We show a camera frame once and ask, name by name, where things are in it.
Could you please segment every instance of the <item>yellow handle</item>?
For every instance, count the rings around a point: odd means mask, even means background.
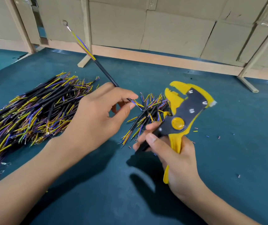
[[[170,147],[178,154],[181,152],[181,146],[182,146],[182,136],[184,135],[184,132],[181,133],[173,133],[169,134],[169,141],[170,141]],[[167,165],[164,176],[163,176],[163,182],[165,184],[168,184],[168,170],[169,166]]]

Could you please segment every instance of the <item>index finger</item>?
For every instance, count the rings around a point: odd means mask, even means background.
[[[127,98],[137,99],[138,95],[136,95],[131,90],[116,87],[110,90],[108,93],[101,96],[100,100],[102,104],[106,104],[107,106],[111,108],[113,105],[117,104],[119,101],[123,99],[127,99]]]

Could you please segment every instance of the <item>person's right hand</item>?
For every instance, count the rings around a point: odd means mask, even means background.
[[[147,125],[144,133],[133,145],[133,149],[138,150],[140,144],[146,140],[150,145],[148,150],[158,155],[163,169],[165,170],[166,166],[169,165],[169,187],[174,195],[184,203],[189,199],[198,199],[207,187],[198,174],[193,143],[186,136],[183,136],[182,150],[180,154],[177,154],[169,146],[168,136],[159,139],[152,134],[159,125],[160,122]]]

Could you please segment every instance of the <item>hand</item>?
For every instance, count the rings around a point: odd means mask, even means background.
[[[106,140],[116,134],[135,106],[127,98],[137,99],[134,92],[112,83],[105,83],[89,95],[84,96],[72,121],[66,130],[54,139],[57,144],[64,144],[69,148],[69,154],[74,154],[78,162],[85,155],[98,148]],[[116,104],[121,109],[116,111]],[[110,110],[114,117],[109,117]]]
[[[170,148],[168,136],[159,139],[151,133],[159,125],[160,122],[147,125],[144,133],[133,145],[133,149],[138,150],[140,144],[146,140],[150,145],[148,150],[158,155],[163,169],[165,170],[166,166],[169,165],[169,187],[174,195],[184,203],[190,198],[197,199],[207,187],[198,174],[193,143],[186,136],[183,136],[182,150],[180,154],[177,154]]]

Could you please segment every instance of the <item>dark green mat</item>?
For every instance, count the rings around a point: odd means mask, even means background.
[[[86,79],[99,75],[100,84],[107,82],[92,62],[78,68],[82,58],[79,53],[44,49],[2,69],[0,107],[62,71]],[[193,127],[198,132],[188,135],[196,142],[199,174],[226,202],[268,224],[268,82],[251,80],[260,90],[254,94],[228,75],[105,57],[99,61],[121,87],[136,93],[158,95],[174,80],[207,90],[218,103],[197,118]],[[130,117],[138,113],[134,109]],[[122,149],[117,145],[128,129],[129,125],[122,125],[101,148],[63,174],[25,224],[203,224],[163,184],[163,170],[156,156],[146,153],[131,157],[129,143]],[[44,145],[14,153],[8,158],[12,165],[3,175],[31,159]]]

